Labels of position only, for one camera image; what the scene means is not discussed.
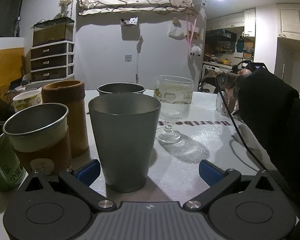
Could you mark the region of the clear glass cup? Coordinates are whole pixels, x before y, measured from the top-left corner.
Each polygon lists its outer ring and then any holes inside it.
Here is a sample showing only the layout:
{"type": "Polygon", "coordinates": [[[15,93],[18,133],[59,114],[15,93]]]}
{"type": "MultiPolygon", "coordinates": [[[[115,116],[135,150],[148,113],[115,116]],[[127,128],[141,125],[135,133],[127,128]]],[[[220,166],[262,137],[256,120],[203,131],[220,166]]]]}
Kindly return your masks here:
{"type": "Polygon", "coordinates": [[[231,114],[237,114],[239,110],[238,101],[232,96],[229,96],[225,91],[220,91],[216,97],[216,111],[222,115],[229,116],[226,106],[231,114]]]}

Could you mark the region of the steel cup brown sleeve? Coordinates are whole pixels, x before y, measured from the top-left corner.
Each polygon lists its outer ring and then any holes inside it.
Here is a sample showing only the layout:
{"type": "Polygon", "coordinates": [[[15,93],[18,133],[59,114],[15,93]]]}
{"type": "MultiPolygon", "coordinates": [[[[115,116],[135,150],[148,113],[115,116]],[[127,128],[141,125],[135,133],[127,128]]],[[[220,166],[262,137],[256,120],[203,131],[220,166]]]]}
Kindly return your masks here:
{"type": "Polygon", "coordinates": [[[23,109],[4,123],[3,132],[27,173],[57,175],[71,166],[68,113],[64,104],[44,103],[23,109]]]}

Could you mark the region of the white patterned ceramic cup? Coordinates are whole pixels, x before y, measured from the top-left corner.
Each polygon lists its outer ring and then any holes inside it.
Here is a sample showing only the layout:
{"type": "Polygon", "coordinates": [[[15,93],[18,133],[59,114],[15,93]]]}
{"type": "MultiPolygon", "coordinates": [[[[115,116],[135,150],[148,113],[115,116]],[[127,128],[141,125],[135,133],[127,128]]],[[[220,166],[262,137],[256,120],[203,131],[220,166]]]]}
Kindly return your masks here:
{"type": "Polygon", "coordinates": [[[30,90],[16,95],[13,100],[13,107],[15,113],[22,111],[28,107],[39,105],[43,103],[42,90],[38,88],[36,90],[30,90]]]}

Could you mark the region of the green tea tin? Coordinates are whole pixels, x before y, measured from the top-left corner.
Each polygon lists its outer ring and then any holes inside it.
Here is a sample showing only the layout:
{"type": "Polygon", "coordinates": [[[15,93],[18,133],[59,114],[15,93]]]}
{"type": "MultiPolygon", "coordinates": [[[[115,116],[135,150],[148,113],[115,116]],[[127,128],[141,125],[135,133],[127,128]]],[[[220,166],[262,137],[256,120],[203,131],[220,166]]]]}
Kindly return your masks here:
{"type": "Polygon", "coordinates": [[[0,191],[7,192],[22,182],[26,172],[3,132],[3,125],[0,122],[0,191]]]}

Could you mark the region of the grey metal tumbler front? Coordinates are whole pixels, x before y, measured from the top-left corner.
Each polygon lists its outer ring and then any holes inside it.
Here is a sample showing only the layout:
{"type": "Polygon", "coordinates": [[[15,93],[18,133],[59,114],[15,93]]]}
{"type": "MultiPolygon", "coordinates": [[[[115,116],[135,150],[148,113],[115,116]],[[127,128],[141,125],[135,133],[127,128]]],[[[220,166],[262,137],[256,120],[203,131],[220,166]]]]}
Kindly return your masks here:
{"type": "Polygon", "coordinates": [[[106,184],[122,193],[147,180],[161,103],[148,95],[102,95],[88,103],[96,148],[106,184]]]}

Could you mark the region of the grey metal tumbler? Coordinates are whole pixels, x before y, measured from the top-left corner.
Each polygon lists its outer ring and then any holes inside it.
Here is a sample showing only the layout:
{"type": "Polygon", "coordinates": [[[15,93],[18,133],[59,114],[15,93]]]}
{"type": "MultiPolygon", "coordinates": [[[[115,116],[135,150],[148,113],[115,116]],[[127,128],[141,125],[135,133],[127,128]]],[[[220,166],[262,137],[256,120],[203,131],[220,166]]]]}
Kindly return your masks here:
{"type": "Polygon", "coordinates": [[[135,93],[143,94],[145,88],[142,85],[128,82],[114,82],[101,85],[97,88],[100,95],[116,93],[135,93]]]}
{"type": "Polygon", "coordinates": [[[96,148],[106,184],[122,193],[147,180],[161,103],[148,95],[102,95],[88,103],[96,148]]]}

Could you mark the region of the brown cylindrical container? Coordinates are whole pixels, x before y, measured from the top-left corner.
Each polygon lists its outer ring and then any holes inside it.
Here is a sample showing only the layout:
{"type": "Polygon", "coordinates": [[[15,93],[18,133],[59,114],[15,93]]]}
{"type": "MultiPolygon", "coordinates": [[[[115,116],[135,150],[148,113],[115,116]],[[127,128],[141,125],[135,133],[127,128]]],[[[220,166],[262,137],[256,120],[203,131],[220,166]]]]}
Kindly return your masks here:
{"type": "Polygon", "coordinates": [[[73,158],[85,154],[89,148],[84,98],[84,82],[79,80],[58,81],[42,87],[44,103],[61,103],[68,108],[67,123],[73,158]]]}

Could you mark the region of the stemmed patterned glass goblet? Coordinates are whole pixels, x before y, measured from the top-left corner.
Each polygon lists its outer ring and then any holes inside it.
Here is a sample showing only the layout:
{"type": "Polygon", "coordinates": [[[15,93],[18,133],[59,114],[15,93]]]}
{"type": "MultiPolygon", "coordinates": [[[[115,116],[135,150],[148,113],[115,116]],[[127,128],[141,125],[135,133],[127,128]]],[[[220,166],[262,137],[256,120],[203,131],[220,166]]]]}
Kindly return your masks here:
{"type": "Polygon", "coordinates": [[[156,79],[153,97],[161,103],[159,118],[164,126],[156,131],[156,139],[165,144],[180,141],[181,134],[173,128],[177,121],[188,117],[193,95],[194,81],[185,77],[160,75],[156,79]]]}

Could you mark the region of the grey metal tumbler rear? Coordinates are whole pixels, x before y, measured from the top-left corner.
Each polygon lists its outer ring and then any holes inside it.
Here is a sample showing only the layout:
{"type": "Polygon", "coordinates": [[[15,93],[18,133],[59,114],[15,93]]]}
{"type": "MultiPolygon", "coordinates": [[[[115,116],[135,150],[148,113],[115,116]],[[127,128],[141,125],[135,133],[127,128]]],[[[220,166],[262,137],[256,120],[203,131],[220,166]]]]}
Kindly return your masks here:
{"type": "Polygon", "coordinates": [[[145,88],[142,85],[128,82],[114,82],[101,85],[97,88],[100,95],[116,93],[135,93],[143,94],[145,88]]]}

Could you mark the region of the white plastic drawer unit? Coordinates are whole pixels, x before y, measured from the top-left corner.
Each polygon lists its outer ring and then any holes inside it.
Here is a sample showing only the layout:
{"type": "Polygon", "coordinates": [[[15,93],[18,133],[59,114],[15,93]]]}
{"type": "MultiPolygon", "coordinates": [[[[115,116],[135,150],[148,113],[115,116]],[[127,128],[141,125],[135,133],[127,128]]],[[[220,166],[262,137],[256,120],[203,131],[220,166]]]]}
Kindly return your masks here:
{"type": "Polygon", "coordinates": [[[32,47],[31,81],[67,79],[74,76],[74,48],[71,41],[32,47]]]}

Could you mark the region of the white plush toy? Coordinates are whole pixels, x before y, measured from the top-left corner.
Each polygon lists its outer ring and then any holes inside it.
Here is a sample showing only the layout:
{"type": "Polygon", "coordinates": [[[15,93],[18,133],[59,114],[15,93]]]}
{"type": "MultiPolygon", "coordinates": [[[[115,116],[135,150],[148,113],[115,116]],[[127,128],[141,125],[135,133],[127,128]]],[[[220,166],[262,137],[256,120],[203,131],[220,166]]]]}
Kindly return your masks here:
{"type": "Polygon", "coordinates": [[[200,46],[192,46],[190,49],[189,55],[191,57],[201,57],[202,56],[202,49],[200,46]]]}

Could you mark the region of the glass terrarium tank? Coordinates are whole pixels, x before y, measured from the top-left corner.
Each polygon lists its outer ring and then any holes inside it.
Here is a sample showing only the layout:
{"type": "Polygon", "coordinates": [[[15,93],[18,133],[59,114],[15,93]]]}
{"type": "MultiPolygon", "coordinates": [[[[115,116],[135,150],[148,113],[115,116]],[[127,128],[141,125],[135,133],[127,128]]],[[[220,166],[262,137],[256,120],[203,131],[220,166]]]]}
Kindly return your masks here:
{"type": "Polygon", "coordinates": [[[60,41],[72,41],[74,20],[69,17],[61,17],[44,22],[38,22],[33,26],[34,47],[60,41]]]}

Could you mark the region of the white upper cabinet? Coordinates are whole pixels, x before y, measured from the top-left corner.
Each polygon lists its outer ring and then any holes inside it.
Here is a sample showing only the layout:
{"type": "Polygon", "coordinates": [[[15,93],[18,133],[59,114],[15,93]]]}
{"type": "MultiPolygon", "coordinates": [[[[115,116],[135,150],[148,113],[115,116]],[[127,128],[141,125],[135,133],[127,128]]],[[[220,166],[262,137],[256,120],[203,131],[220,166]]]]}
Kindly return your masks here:
{"type": "Polygon", "coordinates": [[[276,10],[278,37],[300,40],[300,3],[277,4],[276,10]]]}

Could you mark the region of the dried flower bouquet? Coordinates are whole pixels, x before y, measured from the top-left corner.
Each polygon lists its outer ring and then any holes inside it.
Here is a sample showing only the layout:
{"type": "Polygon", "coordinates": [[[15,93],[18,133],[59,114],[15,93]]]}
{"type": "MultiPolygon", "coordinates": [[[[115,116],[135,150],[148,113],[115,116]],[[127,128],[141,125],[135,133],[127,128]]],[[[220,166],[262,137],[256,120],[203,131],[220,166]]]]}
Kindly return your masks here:
{"type": "Polygon", "coordinates": [[[60,15],[62,17],[66,16],[68,13],[68,7],[72,3],[72,0],[60,0],[58,6],[60,8],[60,15]]]}

